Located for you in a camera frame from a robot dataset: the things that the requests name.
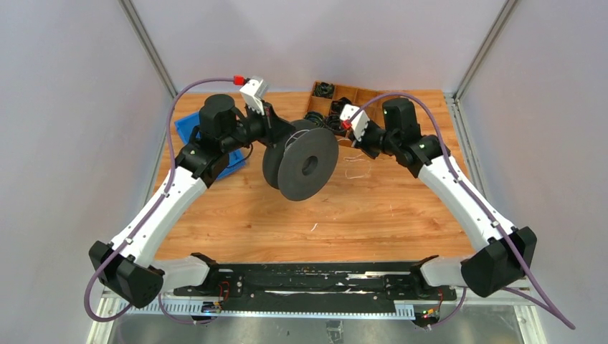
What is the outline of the black cable spool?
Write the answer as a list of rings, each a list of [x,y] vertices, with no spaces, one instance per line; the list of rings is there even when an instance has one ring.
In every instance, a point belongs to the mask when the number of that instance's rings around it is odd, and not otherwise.
[[[265,149],[262,174],[286,199],[303,201],[317,194],[333,175],[339,144],[329,129],[309,120],[291,124],[293,132],[275,147]]]

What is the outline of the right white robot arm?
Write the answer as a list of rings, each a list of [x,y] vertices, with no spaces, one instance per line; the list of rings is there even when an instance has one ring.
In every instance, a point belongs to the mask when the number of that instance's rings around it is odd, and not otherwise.
[[[488,297],[524,278],[536,249],[536,234],[527,226],[516,227],[491,206],[438,135],[422,134],[410,99],[393,96],[382,110],[384,124],[379,126],[365,108],[343,108],[340,121],[352,146],[371,158],[395,157],[442,201],[475,250],[466,258],[431,256],[418,262],[409,280],[412,293],[427,299],[439,286],[454,285]]]

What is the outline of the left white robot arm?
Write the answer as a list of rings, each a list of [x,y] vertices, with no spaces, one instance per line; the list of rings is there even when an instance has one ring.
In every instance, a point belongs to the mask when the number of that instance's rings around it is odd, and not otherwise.
[[[295,132],[295,125],[279,117],[270,103],[262,101],[260,111],[248,105],[241,112],[226,94],[208,97],[198,117],[162,188],[119,235],[90,248],[99,281],[132,307],[145,307],[166,290],[180,287],[193,287],[203,296],[219,289],[210,258],[191,254],[156,261],[156,252],[183,213],[229,165],[231,152],[254,142],[275,148]]]

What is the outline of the wooden compartment tray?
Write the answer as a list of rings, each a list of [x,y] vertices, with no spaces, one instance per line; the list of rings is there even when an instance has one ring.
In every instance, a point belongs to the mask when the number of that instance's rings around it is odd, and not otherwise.
[[[333,100],[337,100],[341,97],[347,97],[352,102],[352,105],[361,106],[384,93],[386,93],[386,91],[376,91],[331,82],[315,81],[310,91],[308,104],[303,114],[305,116],[308,111],[316,111],[321,113],[324,117],[327,117],[330,115],[330,106]],[[304,116],[301,119],[292,120],[292,123],[295,122],[294,125],[298,130],[317,127],[312,122],[305,120]],[[339,145],[351,147],[352,143],[347,139],[347,137],[335,136]]]

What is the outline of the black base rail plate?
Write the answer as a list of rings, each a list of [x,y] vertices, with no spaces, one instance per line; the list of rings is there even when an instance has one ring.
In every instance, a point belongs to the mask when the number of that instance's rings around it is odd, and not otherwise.
[[[419,286],[411,262],[304,262],[218,264],[202,285],[174,290],[176,296],[205,297],[226,311],[279,314],[387,314],[395,303],[435,306],[454,301],[448,286]]]

